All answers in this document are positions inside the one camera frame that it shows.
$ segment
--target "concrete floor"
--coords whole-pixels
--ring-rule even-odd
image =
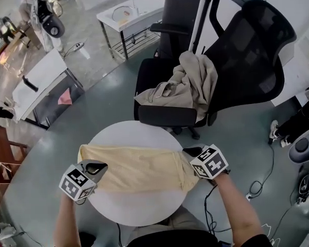
[[[18,231],[22,228],[43,244],[53,246],[53,230],[59,210],[62,174],[77,160],[82,144],[87,144],[99,131],[116,122],[133,120],[133,95],[138,69],[144,58],[150,58],[155,45],[124,62],[90,88],[68,108],[30,151],[9,185],[1,204],[3,218]],[[291,101],[278,107],[271,102],[228,108],[218,113],[211,127],[199,129],[200,143],[218,146],[230,164],[231,177],[242,193],[248,192],[254,180],[263,180],[272,153],[267,145],[268,129],[273,119],[283,122],[296,111]],[[183,147],[195,144],[188,131],[176,136]],[[273,144],[275,165],[260,197],[251,201],[263,224],[272,226],[271,234],[286,209],[298,176],[299,166],[287,156],[288,148]],[[205,222],[204,197],[211,185],[200,181],[183,205]],[[217,221],[217,230],[229,227],[218,191],[208,199],[208,209]],[[94,246],[118,246],[116,224],[98,213],[86,201],[77,206],[80,231],[97,237]],[[126,243],[133,228],[122,226]],[[280,247],[299,246],[309,231],[309,208],[293,207],[285,216],[276,237]],[[219,240],[232,242],[231,231],[217,233]],[[27,236],[15,238],[19,246],[36,246]]]
[[[61,0],[63,8],[61,20],[65,25],[65,34],[61,38],[65,51],[78,42],[85,42],[84,48],[91,58],[87,60],[80,52],[75,52],[66,57],[65,62],[85,90],[88,90],[107,73],[115,69],[123,61],[120,58],[112,59],[108,50],[105,37],[100,28],[96,14],[126,0],[110,0],[104,5],[89,11],[77,8],[75,0]],[[119,41],[118,33],[107,28],[110,41],[115,44]],[[0,65],[0,106],[5,97],[12,98],[12,91],[21,81],[21,75],[27,73],[45,56],[43,48],[37,50],[30,43],[27,49],[22,43],[13,49],[7,60],[7,66]],[[33,147],[44,131],[31,126],[23,121],[7,124],[0,118],[0,125],[7,128],[9,138],[15,142]]]

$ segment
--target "pink cloth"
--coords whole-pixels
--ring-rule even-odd
[[[71,96],[70,96],[70,89],[68,88],[58,99],[58,105],[60,104],[72,104]]]

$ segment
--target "yellow cloth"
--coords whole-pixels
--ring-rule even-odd
[[[82,145],[78,162],[99,160],[108,170],[98,188],[114,192],[191,190],[199,178],[181,152],[139,147]]]

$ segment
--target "black and white marker cube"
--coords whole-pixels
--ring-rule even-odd
[[[87,198],[96,187],[96,183],[85,176],[75,165],[69,166],[59,185],[65,194],[74,201]]]
[[[204,146],[202,153],[191,160],[190,164],[199,177],[213,179],[225,170],[229,165],[215,145]]]

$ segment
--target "electrical outlet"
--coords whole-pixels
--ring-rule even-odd
[[[77,44],[75,44],[73,49],[72,49],[72,52],[75,52],[75,51],[81,49],[83,46],[84,46],[84,43],[77,43]]]

